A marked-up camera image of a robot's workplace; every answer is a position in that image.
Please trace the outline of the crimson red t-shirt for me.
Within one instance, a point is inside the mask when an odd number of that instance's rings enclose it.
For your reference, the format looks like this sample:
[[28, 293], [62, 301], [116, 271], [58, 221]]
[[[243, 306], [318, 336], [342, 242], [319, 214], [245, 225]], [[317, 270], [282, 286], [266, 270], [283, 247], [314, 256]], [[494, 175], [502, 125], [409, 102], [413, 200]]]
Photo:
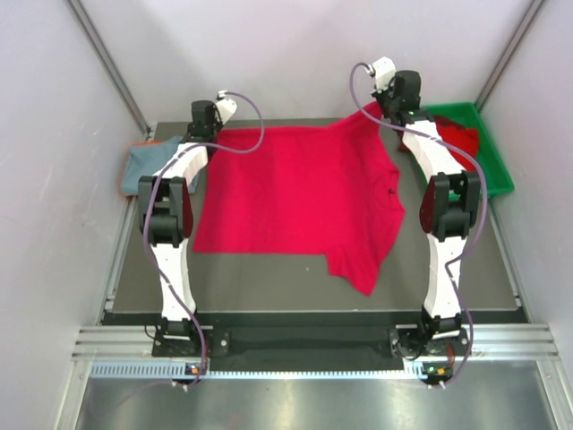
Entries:
[[370, 295], [405, 216], [380, 118], [371, 103], [326, 126], [221, 132], [194, 250], [322, 254], [331, 275]]

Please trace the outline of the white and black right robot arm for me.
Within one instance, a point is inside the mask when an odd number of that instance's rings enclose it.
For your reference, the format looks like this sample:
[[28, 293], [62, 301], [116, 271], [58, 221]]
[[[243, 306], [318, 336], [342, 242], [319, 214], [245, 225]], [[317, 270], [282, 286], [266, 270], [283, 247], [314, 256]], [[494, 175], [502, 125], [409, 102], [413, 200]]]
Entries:
[[414, 156], [427, 182], [419, 221], [430, 248], [430, 274], [416, 354], [436, 355], [462, 331], [458, 257], [477, 219], [481, 181], [443, 145], [435, 119], [420, 108], [419, 73], [390, 68], [376, 72], [374, 80], [373, 96], [383, 116], [401, 133], [402, 146]]

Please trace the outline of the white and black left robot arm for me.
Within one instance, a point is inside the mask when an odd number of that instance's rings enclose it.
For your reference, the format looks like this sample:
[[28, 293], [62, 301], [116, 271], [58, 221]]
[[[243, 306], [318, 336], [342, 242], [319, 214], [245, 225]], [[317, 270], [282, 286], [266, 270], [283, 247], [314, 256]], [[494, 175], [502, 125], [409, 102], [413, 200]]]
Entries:
[[206, 340], [196, 319], [187, 251], [193, 230], [189, 187], [207, 166], [209, 150], [223, 127], [213, 101], [194, 101], [192, 121], [175, 154], [138, 182], [139, 223], [144, 251], [158, 271], [162, 309], [156, 325], [155, 357], [205, 356]]

